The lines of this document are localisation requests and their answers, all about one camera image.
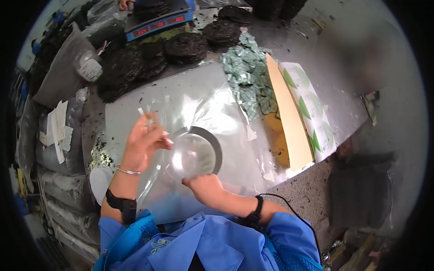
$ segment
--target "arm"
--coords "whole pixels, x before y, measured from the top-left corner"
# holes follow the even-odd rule
[[[193,191],[194,196],[200,203],[221,212],[247,217],[258,206],[258,199],[254,197],[240,196],[223,189],[220,180],[214,174],[194,179],[184,178],[182,183]],[[276,212],[291,213],[279,204],[264,200],[259,224],[268,225]]]
[[[239,217],[247,217],[256,210],[258,200],[230,193],[223,189],[214,174],[182,180],[196,199],[211,208]],[[264,200],[259,224],[266,226],[266,235],[277,248],[285,247],[302,257],[311,259],[320,268],[318,249],[312,230],[298,217],[279,204]]]
[[[160,124],[153,123],[147,126],[148,120],[156,120],[156,117],[155,113],[147,113],[137,120],[128,136],[127,147],[119,168],[143,172],[157,149],[171,149],[171,141]],[[135,199],[139,181],[140,175],[117,170],[108,188],[118,198]],[[111,217],[122,223],[121,211],[110,207],[105,197],[101,206],[101,216]]]

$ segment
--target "person's right hand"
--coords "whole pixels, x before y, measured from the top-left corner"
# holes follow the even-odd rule
[[[192,179],[183,178],[182,184],[193,191],[196,199],[208,207],[219,209],[220,203],[229,194],[221,185],[215,174],[198,176]]]
[[[119,10],[120,11],[127,11],[128,10],[128,5],[127,2],[135,2],[135,0],[121,0],[121,2],[119,3]]]

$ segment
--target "person's left hand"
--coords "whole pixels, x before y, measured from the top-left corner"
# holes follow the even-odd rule
[[[147,112],[134,124],[128,136],[120,169],[144,172],[157,149],[172,148],[173,142],[164,128],[158,122],[148,125],[150,119],[157,121],[157,114]]]

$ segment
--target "sleeve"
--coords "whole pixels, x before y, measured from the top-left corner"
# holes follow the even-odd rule
[[[276,212],[266,228],[266,234],[273,244],[320,264],[313,232],[297,216]]]
[[[101,251],[107,248],[107,246],[113,241],[117,234],[124,228],[124,226],[111,217],[102,216],[98,222],[100,232],[100,245]]]

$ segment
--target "cardboard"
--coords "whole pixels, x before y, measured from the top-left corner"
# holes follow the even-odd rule
[[[278,64],[268,53],[266,59],[288,147],[289,166],[291,171],[300,170],[313,161],[309,140],[295,100],[283,79]]]

